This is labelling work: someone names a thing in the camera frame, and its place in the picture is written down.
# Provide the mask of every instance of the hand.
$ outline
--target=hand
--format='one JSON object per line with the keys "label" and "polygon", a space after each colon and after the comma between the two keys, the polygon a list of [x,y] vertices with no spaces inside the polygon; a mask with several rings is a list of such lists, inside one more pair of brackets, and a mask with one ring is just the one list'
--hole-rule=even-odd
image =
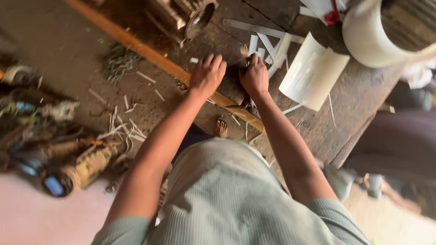
{"label": "hand", "polygon": [[268,94],[268,70],[263,64],[262,58],[257,54],[252,54],[250,58],[250,65],[248,66],[245,74],[239,71],[239,80],[244,86],[253,100]]}
{"label": "hand", "polygon": [[189,92],[197,93],[203,99],[209,98],[220,85],[227,63],[222,55],[210,54],[201,60],[192,71]]}

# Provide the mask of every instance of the green ribbed shirt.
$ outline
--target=green ribbed shirt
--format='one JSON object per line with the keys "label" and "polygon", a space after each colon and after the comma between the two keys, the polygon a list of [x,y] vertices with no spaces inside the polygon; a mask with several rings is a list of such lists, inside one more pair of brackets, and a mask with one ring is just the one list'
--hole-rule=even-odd
{"label": "green ribbed shirt", "polygon": [[116,220],[92,245],[370,244],[341,203],[294,201],[257,150],[229,139],[180,154],[158,216]]}

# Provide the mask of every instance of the orange wooden beam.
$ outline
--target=orange wooden beam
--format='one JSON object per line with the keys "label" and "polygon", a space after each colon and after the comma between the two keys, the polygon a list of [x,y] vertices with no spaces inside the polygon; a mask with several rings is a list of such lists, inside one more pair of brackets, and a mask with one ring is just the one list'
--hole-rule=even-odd
{"label": "orange wooden beam", "polygon": [[[117,40],[119,43],[123,44],[129,49],[135,51],[136,53],[147,59],[149,62],[166,71],[171,76],[182,81],[184,84],[189,85],[189,79],[191,75],[180,66],[174,64],[164,56],[160,55],[158,52],[154,51],[152,48],[136,39],[132,34],[128,33],[117,24],[111,22],[102,14],[92,9],[90,6],[84,4],[80,0],[65,0],[65,2],[72,8],[76,9],[80,14],[82,14],[82,16],[87,18],[94,25],[105,31],[113,39]],[[218,92],[215,92],[212,95],[211,99],[215,101],[218,106],[223,108],[230,105],[236,105],[233,101]],[[266,133],[263,122],[257,117],[253,116],[247,110],[235,108],[225,109],[228,110],[230,113],[235,114],[240,119],[246,121],[260,132]]]}

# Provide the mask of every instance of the dark pants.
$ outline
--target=dark pants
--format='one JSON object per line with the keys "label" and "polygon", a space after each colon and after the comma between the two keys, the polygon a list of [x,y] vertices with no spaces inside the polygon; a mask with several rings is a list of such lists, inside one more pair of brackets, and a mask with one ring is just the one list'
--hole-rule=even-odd
{"label": "dark pants", "polygon": [[182,140],[182,143],[179,146],[179,149],[177,150],[176,155],[174,156],[173,160],[171,161],[171,165],[174,166],[174,163],[176,162],[177,157],[179,154],[188,146],[193,145],[195,143],[208,140],[211,138],[214,138],[215,136],[206,134],[199,126],[195,125],[194,123],[191,124],[191,127],[189,127],[188,132],[186,132],[185,137]]}

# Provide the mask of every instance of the blue object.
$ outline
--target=blue object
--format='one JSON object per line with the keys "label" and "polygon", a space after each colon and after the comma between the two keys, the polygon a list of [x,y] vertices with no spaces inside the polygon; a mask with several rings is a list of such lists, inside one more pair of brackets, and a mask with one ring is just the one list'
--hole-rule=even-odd
{"label": "blue object", "polygon": [[24,102],[24,101],[18,101],[16,107],[18,110],[24,110],[27,112],[32,112],[35,110],[34,105],[27,103],[27,102]]}
{"label": "blue object", "polygon": [[51,191],[51,194],[55,197],[58,197],[64,193],[64,188],[54,176],[45,179],[44,184]]}

